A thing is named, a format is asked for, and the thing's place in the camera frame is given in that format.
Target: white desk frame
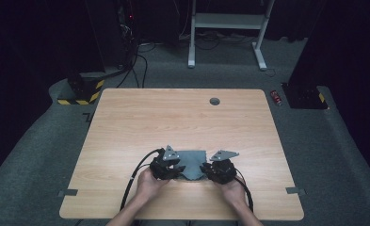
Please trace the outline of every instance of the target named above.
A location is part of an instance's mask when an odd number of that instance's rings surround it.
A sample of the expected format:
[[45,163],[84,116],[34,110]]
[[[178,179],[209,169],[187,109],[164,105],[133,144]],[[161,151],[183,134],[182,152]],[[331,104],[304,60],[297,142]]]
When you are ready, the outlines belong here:
[[257,42],[252,43],[252,50],[258,61],[261,71],[265,71],[267,66],[261,52],[261,44],[264,39],[267,23],[269,22],[270,12],[272,11],[275,0],[270,0],[266,13],[263,15],[245,15],[245,14],[218,14],[218,13],[197,13],[197,0],[193,0],[193,9],[191,17],[190,46],[188,52],[188,67],[196,66],[195,36],[196,27],[210,28],[232,28],[232,29],[255,29],[260,30]]

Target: person's right hand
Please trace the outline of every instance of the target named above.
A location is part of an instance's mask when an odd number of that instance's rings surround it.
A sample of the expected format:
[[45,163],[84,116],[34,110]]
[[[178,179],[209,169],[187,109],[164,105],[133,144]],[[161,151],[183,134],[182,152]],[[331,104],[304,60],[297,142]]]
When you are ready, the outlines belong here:
[[216,182],[214,182],[214,184],[221,191],[225,201],[228,204],[230,204],[232,207],[236,207],[236,206],[240,206],[244,204],[247,205],[246,194],[245,194],[244,188],[236,180],[232,180],[225,185],[221,185]]

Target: soda can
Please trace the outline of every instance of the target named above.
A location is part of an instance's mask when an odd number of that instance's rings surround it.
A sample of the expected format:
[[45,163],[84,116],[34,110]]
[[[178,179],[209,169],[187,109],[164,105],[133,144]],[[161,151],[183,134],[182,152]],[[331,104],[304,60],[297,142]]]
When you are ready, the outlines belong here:
[[276,105],[282,105],[282,99],[281,99],[281,97],[279,96],[279,93],[276,90],[270,91],[270,96],[272,97],[273,102]]

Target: light wood surface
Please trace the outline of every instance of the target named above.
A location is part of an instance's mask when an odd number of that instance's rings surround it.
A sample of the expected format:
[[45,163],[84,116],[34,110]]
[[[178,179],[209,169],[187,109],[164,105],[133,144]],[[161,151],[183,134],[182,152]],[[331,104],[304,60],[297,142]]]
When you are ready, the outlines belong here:
[[[220,105],[211,105],[216,97]],[[128,180],[150,151],[240,153],[259,219],[299,220],[303,210],[265,94],[258,89],[105,89],[65,196],[63,218],[113,218]],[[151,156],[145,163],[153,160]],[[135,194],[135,180],[128,201]],[[236,219],[211,181],[171,181],[137,218]]]

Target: folded gray fabric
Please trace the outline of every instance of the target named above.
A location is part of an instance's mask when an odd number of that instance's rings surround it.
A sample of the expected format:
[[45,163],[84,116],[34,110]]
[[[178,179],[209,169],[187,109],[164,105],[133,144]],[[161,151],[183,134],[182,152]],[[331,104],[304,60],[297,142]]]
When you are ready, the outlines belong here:
[[185,166],[185,170],[178,179],[187,181],[199,181],[207,179],[206,175],[201,172],[200,166],[207,161],[206,151],[177,151],[181,161],[174,165],[174,168]]

